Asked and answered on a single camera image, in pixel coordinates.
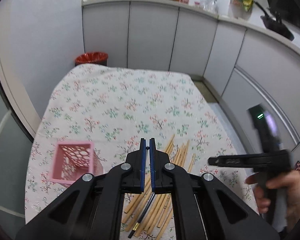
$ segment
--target floral tablecloth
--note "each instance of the floral tablecloth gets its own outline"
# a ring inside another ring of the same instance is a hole
[[[56,86],[35,136],[26,177],[26,222],[65,190],[48,181],[58,141],[93,141],[104,172],[108,172],[139,148],[140,138],[149,141],[154,137],[157,149],[163,149],[173,134],[173,153],[190,140],[186,169],[194,153],[193,174],[213,173],[256,210],[243,169],[207,166],[210,156],[236,154],[236,150],[188,75],[84,64]],[[130,198],[126,196],[125,205]],[[127,239],[125,226],[122,224],[121,239]],[[157,236],[157,229],[149,239]],[[147,237],[144,232],[139,238]],[[162,239],[175,239],[173,219]]]

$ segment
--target table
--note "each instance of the table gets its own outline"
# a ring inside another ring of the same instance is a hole
[[[244,169],[207,166],[210,156],[237,153],[188,75],[83,64],[56,86],[34,138],[26,176],[26,222],[65,190],[48,181],[58,141],[93,141],[103,170],[108,172],[124,162],[127,153],[139,149],[140,138],[149,141],[154,137],[157,149],[163,149],[173,134],[173,152],[190,140],[185,167],[196,154],[191,173],[213,173],[257,210],[252,189],[244,183]],[[124,227],[122,224],[121,239],[127,239]],[[155,239],[157,229],[149,239]],[[144,232],[139,239],[147,237]],[[162,239],[173,237],[172,219]]]

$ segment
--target red trash bag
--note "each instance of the red trash bag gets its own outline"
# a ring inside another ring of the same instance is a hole
[[[88,52],[80,55],[75,59],[75,65],[85,64],[85,63],[93,63],[99,64],[103,66],[107,66],[108,54],[104,52]]]

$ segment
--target black chopstick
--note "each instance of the black chopstick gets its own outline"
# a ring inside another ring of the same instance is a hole
[[[134,232],[137,231],[138,226],[140,225],[141,221],[143,220],[144,216],[146,215],[146,213],[147,213],[147,211],[148,211],[148,209],[151,205],[151,202],[152,202],[153,198],[154,198],[154,193],[151,194],[145,209],[143,210],[141,216],[138,218],[138,220],[137,220],[136,224],[134,225],[132,231],[130,232],[128,238],[131,238],[133,236]]]

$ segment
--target white wall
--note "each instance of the white wall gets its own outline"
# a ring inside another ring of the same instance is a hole
[[[40,117],[51,92],[84,53],[81,0],[2,0],[0,59]]]

